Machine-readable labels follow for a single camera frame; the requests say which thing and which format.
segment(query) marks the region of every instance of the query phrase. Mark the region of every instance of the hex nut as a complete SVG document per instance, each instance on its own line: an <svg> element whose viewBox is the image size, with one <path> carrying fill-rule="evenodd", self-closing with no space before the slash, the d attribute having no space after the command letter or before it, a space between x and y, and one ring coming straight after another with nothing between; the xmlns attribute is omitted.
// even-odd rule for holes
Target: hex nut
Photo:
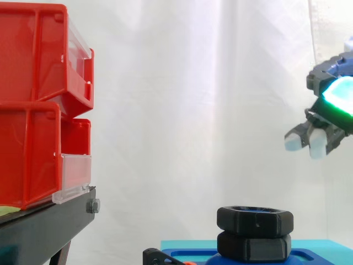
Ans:
<svg viewBox="0 0 353 265"><path fill-rule="evenodd" d="M284 262L291 253L291 236L255 239L223 232L217 238L217 250L240 262Z"/></svg>
<svg viewBox="0 0 353 265"><path fill-rule="evenodd" d="M293 214L272 208L221 207L217 211L217 225L237 236L272 239L293 231Z"/></svg>

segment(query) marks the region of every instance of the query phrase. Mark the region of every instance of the black metal shelf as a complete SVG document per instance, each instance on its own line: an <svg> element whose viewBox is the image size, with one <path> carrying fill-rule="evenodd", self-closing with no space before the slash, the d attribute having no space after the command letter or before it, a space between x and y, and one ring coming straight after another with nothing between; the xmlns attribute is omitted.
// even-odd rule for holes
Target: black metal shelf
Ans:
<svg viewBox="0 0 353 265"><path fill-rule="evenodd" d="M0 265L66 263L70 241L94 220L90 192L63 204L47 203L0 218Z"/></svg>

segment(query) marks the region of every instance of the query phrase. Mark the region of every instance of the blue tray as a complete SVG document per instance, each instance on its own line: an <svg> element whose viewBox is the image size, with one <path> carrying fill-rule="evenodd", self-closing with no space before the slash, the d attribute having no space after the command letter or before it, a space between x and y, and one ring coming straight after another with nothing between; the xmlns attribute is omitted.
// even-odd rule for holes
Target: blue tray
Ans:
<svg viewBox="0 0 353 265"><path fill-rule="evenodd" d="M224 258L217 253L215 248L171 248L163 250L163 252L171 257L187 256L189 261L195 262L197 265L244 265L248 263L236 262L228 258ZM193 261L192 258L200 256L212 256L207 262ZM282 263L257 263L257 265L334 265L326 259L320 257L310 250L303 248L292 249L289 258Z"/></svg>

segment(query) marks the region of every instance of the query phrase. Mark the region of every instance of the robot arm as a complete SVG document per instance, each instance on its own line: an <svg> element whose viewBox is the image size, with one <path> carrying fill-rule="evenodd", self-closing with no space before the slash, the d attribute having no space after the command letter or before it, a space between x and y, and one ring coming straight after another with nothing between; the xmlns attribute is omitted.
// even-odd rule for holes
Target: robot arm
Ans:
<svg viewBox="0 0 353 265"><path fill-rule="evenodd" d="M307 121L285 135L285 148L309 146L310 156L320 159L353 133L353 52L345 52L316 65L307 76L307 88L318 97L305 110Z"/></svg>

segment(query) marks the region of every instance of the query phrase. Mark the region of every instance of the black clamp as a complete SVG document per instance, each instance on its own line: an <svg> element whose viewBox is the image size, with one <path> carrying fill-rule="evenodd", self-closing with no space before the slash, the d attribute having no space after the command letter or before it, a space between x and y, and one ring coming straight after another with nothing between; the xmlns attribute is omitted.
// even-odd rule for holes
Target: black clamp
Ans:
<svg viewBox="0 0 353 265"><path fill-rule="evenodd" d="M183 262L156 248L148 248L142 253L143 265L185 265Z"/></svg>

